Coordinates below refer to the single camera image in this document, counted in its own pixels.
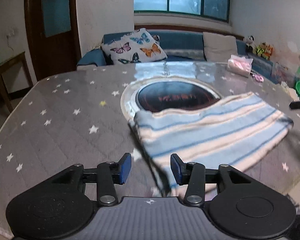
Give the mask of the blue striped knit sweater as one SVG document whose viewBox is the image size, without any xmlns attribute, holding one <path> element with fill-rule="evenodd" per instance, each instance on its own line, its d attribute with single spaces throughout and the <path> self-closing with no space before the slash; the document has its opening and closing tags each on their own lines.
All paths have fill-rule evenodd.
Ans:
<svg viewBox="0 0 300 240">
<path fill-rule="evenodd" d="M 231 95 L 195 111 L 166 109 L 136 112 L 129 125 L 153 167 L 158 187 L 167 196 L 183 196 L 170 168 L 170 156 L 217 169 L 229 164 L 246 171 L 258 163 L 288 134 L 293 120 L 253 92 Z"/>
</svg>

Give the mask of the clear plastic storage box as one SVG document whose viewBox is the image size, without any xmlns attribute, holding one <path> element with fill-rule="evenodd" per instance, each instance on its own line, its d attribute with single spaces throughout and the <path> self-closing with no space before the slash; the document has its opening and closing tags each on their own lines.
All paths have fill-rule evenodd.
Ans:
<svg viewBox="0 0 300 240">
<path fill-rule="evenodd" d="M 276 62 L 271 70 L 271 77 L 277 82 L 285 83 L 294 82 L 295 75 L 294 73 L 286 66 Z"/>
</svg>

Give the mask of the pink scrunchie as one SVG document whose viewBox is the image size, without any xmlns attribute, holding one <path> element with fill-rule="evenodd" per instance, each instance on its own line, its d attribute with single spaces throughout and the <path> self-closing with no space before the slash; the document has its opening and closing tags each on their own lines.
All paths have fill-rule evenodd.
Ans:
<svg viewBox="0 0 300 240">
<path fill-rule="evenodd" d="M 259 83 L 263 83 L 264 82 L 264 77 L 262 75 L 253 74 L 253 78 L 255 79 L 255 81 L 257 81 Z"/>
</svg>

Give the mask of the orange plush toys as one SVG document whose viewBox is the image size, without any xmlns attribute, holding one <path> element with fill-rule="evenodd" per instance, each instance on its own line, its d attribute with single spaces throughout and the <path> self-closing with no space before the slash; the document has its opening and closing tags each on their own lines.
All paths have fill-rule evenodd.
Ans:
<svg viewBox="0 0 300 240">
<path fill-rule="evenodd" d="M 265 60 L 270 60 L 273 51 L 274 47 L 266 42 L 262 42 L 255 47 L 255 54 Z"/>
</svg>

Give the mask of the pink tissue pack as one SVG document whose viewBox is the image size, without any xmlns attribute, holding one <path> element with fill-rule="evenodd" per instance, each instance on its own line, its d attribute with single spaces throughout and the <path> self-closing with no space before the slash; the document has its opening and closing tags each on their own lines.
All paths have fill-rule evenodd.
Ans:
<svg viewBox="0 0 300 240">
<path fill-rule="evenodd" d="M 249 77 L 252 69 L 252 62 L 253 59 L 244 56 L 231 55 L 230 59 L 228 59 L 226 70 L 243 77 Z"/>
</svg>

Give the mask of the panda plush toy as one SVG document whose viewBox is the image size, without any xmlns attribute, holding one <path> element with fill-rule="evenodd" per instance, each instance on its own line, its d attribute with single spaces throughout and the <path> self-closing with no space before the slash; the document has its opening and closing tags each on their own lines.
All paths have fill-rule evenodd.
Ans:
<svg viewBox="0 0 300 240">
<path fill-rule="evenodd" d="M 253 53 L 255 50 L 255 39 L 252 35 L 246 36 L 243 40 L 245 42 L 246 53 Z"/>
</svg>

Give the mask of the round black induction cooker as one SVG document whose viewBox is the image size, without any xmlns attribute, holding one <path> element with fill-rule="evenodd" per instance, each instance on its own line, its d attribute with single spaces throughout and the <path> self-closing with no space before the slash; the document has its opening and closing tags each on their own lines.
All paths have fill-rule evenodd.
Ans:
<svg viewBox="0 0 300 240">
<path fill-rule="evenodd" d="M 209 107 L 221 96 L 205 85 L 184 81 L 160 81 L 145 85 L 135 96 L 138 107 L 158 113 L 166 109 L 194 111 Z"/>
</svg>

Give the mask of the beige cushion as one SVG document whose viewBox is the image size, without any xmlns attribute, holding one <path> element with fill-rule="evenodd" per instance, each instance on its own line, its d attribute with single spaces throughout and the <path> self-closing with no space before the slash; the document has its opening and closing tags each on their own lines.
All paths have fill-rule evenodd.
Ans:
<svg viewBox="0 0 300 240">
<path fill-rule="evenodd" d="M 203 32 L 203 42 L 208 62 L 227 62 L 231 55 L 238 55 L 234 36 Z"/>
</svg>

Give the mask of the butterfly print pillow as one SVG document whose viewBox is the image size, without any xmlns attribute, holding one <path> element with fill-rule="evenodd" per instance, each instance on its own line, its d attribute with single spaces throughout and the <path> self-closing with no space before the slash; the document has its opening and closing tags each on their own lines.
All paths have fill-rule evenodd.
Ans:
<svg viewBox="0 0 300 240">
<path fill-rule="evenodd" d="M 167 59 L 160 46 L 158 35 L 151 35 L 145 28 L 112 38 L 103 39 L 101 48 L 113 64 L 147 63 Z"/>
</svg>

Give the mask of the dark wooden side table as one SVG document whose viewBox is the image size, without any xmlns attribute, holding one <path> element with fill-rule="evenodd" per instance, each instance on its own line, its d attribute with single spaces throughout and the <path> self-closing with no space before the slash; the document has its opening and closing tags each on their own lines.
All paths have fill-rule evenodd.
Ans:
<svg viewBox="0 0 300 240">
<path fill-rule="evenodd" d="M 25 52 L 0 63 L 0 106 L 13 112 L 11 100 L 21 98 L 33 87 Z"/>
</svg>

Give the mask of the dark wooden door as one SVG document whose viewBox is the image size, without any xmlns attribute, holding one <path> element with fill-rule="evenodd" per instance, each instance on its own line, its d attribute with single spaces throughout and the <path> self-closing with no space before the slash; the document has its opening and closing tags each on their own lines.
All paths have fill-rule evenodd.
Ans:
<svg viewBox="0 0 300 240">
<path fill-rule="evenodd" d="M 24 0 L 24 11 L 37 80 L 74 71 L 82 56 L 76 0 Z"/>
</svg>

